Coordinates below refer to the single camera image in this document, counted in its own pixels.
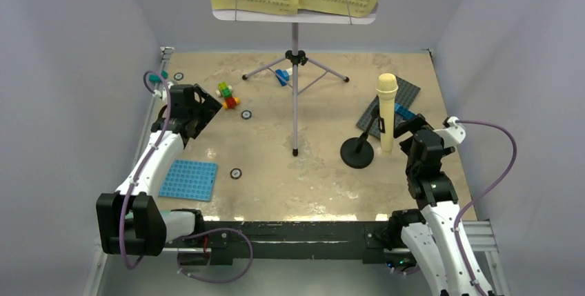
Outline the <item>cream yellow microphone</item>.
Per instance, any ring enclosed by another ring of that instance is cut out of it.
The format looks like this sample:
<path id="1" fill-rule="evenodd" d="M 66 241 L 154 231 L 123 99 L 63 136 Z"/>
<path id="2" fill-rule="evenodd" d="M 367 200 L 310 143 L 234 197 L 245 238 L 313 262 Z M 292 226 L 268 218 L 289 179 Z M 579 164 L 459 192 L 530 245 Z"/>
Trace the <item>cream yellow microphone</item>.
<path id="1" fill-rule="evenodd" d="M 380 116 L 386 124 L 385 132 L 380 134 L 381 150 L 389 155 L 393 150 L 394 140 L 395 97 L 398 91 L 396 76 L 392 73 L 379 75 L 376 90 Z"/>

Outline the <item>black desktop microphone stand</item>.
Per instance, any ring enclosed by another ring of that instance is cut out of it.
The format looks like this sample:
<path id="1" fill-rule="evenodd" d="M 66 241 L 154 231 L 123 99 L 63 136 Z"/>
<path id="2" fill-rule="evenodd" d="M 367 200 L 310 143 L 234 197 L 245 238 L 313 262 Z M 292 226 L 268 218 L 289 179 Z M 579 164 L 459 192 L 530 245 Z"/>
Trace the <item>black desktop microphone stand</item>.
<path id="1" fill-rule="evenodd" d="M 340 156 L 347 166 L 362 169 L 369 166 L 373 161 L 375 153 L 372 145 L 368 142 L 368 136 L 375 120 L 378 121 L 380 134 L 384 133 L 386 130 L 385 121 L 380 116 L 379 107 L 374 107 L 370 113 L 370 121 L 363 133 L 359 137 L 351 137 L 345 140 L 341 145 Z"/>

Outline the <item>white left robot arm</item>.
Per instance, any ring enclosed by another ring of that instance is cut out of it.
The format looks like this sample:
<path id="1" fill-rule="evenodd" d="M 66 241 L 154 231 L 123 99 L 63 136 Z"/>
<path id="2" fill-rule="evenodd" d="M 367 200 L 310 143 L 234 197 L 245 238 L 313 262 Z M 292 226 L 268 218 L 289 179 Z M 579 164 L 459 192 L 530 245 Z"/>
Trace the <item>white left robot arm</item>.
<path id="1" fill-rule="evenodd" d="M 202 244 L 200 210 L 159 210 L 156 203 L 171 165 L 222 105 L 197 84 L 178 84 L 165 94 L 166 107 L 151 125 L 148 145 L 124 182 L 96 202 L 101 247 L 109 255 L 157 256 L 175 239 Z"/>

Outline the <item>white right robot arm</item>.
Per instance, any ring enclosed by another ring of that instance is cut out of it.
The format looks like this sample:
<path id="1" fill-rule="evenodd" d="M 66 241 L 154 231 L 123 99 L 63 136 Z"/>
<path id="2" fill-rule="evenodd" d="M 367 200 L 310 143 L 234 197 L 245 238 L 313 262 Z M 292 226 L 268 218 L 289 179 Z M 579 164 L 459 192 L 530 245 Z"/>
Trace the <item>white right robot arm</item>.
<path id="1" fill-rule="evenodd" d="M 388 222 L 389 240 L 405 245 L 433 295 L 495 295 L 483 274 L 461 222 L 459 198 L 442 171 L 442 159 L 454 153 L 466 136 L 457 118 L 433 129 L 422 115 L 401 122 L 394 131 L 407 155 L 408 191 L 417 208 L 398 210 Z"/>

